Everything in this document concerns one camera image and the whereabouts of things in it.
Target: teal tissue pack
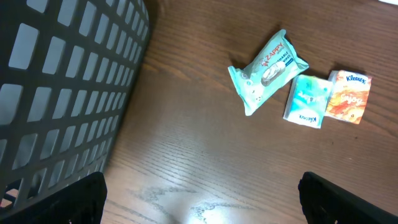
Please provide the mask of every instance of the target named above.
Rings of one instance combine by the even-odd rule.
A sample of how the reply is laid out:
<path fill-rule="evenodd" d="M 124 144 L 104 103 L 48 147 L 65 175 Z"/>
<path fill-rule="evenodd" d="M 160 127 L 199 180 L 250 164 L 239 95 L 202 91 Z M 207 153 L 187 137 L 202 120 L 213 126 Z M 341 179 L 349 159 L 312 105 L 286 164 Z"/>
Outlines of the teal tissue pack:
<path fill-rule="evenodd" d="M 246 116 L 252 115 L 279 88 L 309 67 L 297 57 L 285 34 L 284 29 L 278 31 L 245 69 L 228 67 Z"/>
<path fill-rule="evenodd" d="M 287 100 L 284 119 L 321 128 L 333 82 L 317 77 L 299 75 L 294 78 Z"/>

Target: plastic wrapper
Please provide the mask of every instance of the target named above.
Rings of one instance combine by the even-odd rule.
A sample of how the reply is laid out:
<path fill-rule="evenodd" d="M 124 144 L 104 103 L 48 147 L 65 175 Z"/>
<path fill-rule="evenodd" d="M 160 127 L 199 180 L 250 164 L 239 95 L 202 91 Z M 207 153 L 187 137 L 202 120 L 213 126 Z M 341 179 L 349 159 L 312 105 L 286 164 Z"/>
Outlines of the plastic wrapper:
<path fill-rule="evenodd" d="M 285 38 L 286 30 L 276 33 L 245 69 L 228 67 L 235 89 L 250 116 L 279 88 L 306 70 L 308 63 L 297 57 Z"/>
<path fill-rule="evenodd" d="M 335 85 L 326 115 L 359 124 L 368 101 L 372 77 L 340 70 L 332 71 L 329 80 Z"/>
<path fill-rule="evenodd" d="M 317 77 L 299 75 L 293 80 L 284 119 L 321 128 L 333 83 Z"/>

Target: mint green plastic packet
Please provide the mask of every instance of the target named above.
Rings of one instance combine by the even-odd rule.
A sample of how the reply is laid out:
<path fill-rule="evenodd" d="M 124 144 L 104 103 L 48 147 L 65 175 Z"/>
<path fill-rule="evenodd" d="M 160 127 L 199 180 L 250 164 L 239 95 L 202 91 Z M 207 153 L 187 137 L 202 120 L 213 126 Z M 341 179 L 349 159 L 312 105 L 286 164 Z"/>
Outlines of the mint green plastic packet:
<path fill-rule="evenodd" d="M 245 69 L 228 67 L 246 116 L 252 115 L 279 88 L 309 68 L 306 61 L 297 57 L 285 34 L 284 29 L 278 31 Z"/>

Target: kleenex tissue pack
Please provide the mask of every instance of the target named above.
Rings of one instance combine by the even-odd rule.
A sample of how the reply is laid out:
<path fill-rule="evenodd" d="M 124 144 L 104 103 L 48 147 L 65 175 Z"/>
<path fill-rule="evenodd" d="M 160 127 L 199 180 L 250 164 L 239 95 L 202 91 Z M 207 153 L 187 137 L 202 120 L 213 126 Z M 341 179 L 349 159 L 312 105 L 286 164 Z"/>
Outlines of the kleenex tissue pack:
<path fill-rule="evenodd" d="M 244 70 L 228 67 L 235 89 L 244 102 L 246 116 L 252 115 L 279 88 L 309 67 L 297 57 L 285 34 L 284 29 L 278 31 Z"/>
<path fill-rule="evenodd" d="M 333 82 L 317 77 L 299 75 L 293 80 L 284 119 L 321 128 Z"/>

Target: wooden table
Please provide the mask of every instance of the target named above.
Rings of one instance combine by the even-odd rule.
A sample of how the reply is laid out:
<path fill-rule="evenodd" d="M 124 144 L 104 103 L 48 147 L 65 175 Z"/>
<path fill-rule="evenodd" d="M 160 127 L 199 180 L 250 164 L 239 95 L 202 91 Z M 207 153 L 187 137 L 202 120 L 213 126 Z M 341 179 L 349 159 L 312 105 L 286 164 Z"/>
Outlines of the wooden table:
<path fill-rule="evenodd" d="M 103 223 L 306 223 L 311 170 L 398 215 L 398 6 L 376 0 L 148 0 L 157 19 L 106 170 Z M 308 75 L 373 78 L 361 124 L 282 119 L 290 83 L 244 115 L 227 67 L 279 29 Z"/>

